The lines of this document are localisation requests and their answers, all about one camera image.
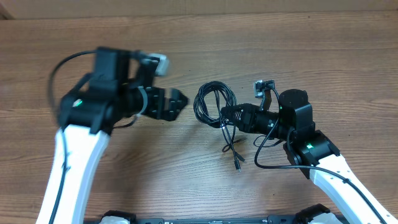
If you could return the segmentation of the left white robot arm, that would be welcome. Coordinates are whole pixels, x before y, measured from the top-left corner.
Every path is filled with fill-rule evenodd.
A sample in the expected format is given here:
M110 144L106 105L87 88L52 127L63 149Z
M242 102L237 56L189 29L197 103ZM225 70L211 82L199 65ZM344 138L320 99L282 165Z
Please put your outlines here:
M167 74L169 60L162 54L98 47L93 71L84 75L62 97L47 94L58 131L52 169L38 223L83 223L99 161L120 120L141 116L174 121L188 105L177 89L165 97L154 79Z

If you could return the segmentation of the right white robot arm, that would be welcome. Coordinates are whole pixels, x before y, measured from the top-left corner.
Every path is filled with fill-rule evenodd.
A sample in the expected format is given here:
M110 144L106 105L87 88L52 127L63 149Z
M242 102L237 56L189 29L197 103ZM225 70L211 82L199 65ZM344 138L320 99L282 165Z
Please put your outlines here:
M271 93L261 106L240 104L221 109L240 131L284 142L287 165L255 164L263 169L299 169L336 205L349 223L397 223L349 167L338 147L315 127L313 108L304 90L277 93L278 110L269 111Z

